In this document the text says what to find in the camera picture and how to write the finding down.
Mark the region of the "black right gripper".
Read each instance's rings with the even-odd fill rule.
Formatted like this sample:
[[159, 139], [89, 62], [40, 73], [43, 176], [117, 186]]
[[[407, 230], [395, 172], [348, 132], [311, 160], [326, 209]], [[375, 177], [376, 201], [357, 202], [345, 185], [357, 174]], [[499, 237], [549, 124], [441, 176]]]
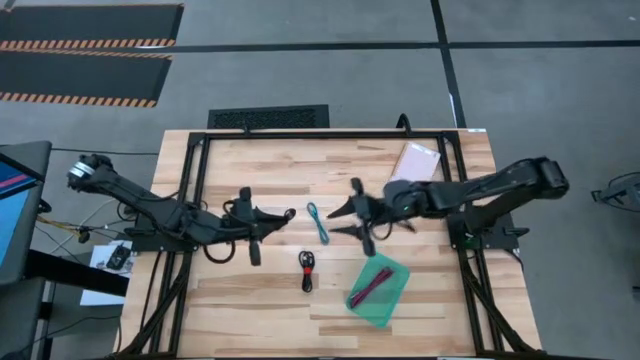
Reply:
[[[330, 232], [360, 239], [364, 254], [373, 257], [376, 255], [374, 239], [383, 241], [391, 235], [394, 225], [394, 210], [384, 198], [378, 199], [368, 195], [359, 178], [354, 177], [350, 182], [354, 194], [347, 199], [344, 205], [331, 212], [327, 218], [356, 215], [361, 225], [337, 227], [330, 229]], [[381, 225], [387, 225], [387, 232], [383, 236], [375, 233], [375, 228]]]

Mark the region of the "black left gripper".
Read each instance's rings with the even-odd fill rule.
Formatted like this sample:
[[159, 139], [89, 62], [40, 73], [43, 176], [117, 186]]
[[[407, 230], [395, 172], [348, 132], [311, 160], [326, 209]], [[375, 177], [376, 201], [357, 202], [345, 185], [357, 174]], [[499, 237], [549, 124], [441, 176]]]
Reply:
[[249, 242], [251, 264], [260, 265], [260, 243], [262, 239], [286, 226], [288, 222], [296, 216], [296, 210], [294, 208], [288, 208], [283, 214], [262, 213], [263, 220], [266, 222], [260, 222], [258, 224], [256, 215], [254, 214], [251, 196], [251, 189], [249, 187], [242, 187], [239, 190], [238, 197], [225, 201], [222, 208], [230, 222], [244, 227], [248, 233], [247, 240]]

